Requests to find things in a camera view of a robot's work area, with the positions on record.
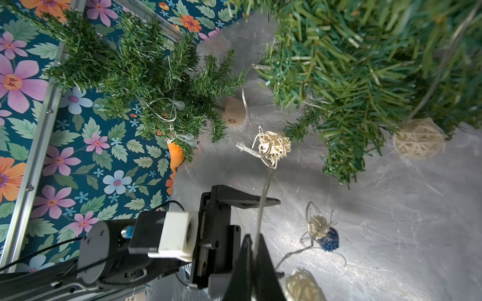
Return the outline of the green christmas tree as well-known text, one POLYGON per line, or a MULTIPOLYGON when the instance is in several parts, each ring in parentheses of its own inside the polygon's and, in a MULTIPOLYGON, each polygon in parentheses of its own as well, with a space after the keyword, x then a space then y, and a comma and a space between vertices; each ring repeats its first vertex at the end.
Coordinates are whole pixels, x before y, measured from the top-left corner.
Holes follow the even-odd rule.
MULTIPOLYGON (((120 18, 122 35, 112 47, 78 11, 68 10, 63 22, 48 13, 33 16, 23 12, 11 1, 3 1, 3 6, 64 44, 66 57, 47 70, 58 88, 96 89, 104 95, 105 115, 121 118, 133 102, 138 102, 136 97, 151 86, 150 81, 166 72, 173 76, 185 72, 203 102, 205 125, 200 135, 209 130, 214 143, 226 138, 227 125, 218 99, 233 95, 244 82, 243 73, 232 71, 233 50, 223 59, 199 56, 192 34, 168 47, 158 20, 146 21, 130 13, 120 18)), ((185 159, 191 161, 197 147, 182 149, 185 159)))
POLYGON ((327 147, 323 172, 350 184, 385 133, 430 119, 449 139, 481 128, 480 1, 227 1, 229 13, 265 11, 278 23, 258 72, 284 128, 327 147))

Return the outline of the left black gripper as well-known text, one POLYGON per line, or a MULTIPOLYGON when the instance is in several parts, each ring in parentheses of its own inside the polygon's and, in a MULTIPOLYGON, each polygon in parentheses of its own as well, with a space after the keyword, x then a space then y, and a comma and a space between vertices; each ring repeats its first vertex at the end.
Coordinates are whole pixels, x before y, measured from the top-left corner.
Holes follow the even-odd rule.
MULTIPOLYGON (((189 285, 206 290, 209 297, 223 297, 236 265, 244 237, 238 225, 231 223, 231 209, 258 208, 259 196, 237 189, 216 185, 202 194, 200 200, 197 244, 192 261, 189 285)), ((254 255, 259 238, 252 239, 254 255)))

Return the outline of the clear bulb string light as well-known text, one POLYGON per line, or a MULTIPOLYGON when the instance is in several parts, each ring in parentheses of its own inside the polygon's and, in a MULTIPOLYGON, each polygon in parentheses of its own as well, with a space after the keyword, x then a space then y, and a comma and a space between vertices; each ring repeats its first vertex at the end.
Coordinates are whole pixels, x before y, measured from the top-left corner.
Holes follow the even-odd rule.
POLYGON ((191 77, 183 72, 173 76, 166 72, 136 100, 141 105, 138 128, 141 137, 159 135, 184 149, 197 147, 205 125, 201 96, 191 88, 191 77))

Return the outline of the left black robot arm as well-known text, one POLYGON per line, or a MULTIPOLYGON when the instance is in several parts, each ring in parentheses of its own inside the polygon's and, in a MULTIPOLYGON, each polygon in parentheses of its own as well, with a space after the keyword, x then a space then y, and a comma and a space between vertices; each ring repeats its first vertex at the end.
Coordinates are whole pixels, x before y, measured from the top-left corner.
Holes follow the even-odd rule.
POLYGON ((136 219, 101 221, 80 238, 79 256, 38 272, 1 269, 2 300, 89 300, 139 288, 190 266, 189 288, 222 300, 284 300, 263 237, 242 235, 231 209, 276 206, 217 185, 198 211, 154 208, 136 219))

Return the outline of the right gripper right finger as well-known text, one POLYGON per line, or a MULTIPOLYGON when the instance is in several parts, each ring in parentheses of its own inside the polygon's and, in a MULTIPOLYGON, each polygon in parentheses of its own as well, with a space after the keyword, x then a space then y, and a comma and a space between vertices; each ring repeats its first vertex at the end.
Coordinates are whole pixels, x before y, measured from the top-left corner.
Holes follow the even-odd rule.
POLYGON ((286 300, 282 288, 279 284, 279 280, 272 264, 272 260, 263 235, 259 236, 259 241, 256 246, 252 283, 254 285, 253 295, 256 300, 286 300))

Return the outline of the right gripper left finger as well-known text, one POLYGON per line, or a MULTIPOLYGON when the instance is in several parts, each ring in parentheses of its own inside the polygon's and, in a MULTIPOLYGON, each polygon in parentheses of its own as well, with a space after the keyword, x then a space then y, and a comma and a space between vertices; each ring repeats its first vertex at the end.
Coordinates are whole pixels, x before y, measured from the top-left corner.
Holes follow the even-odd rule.
POLYGON ((243 239, 236 265, 223 296, 223 301, 250 301, 252 295, 252 239, 246 235, 243 239))

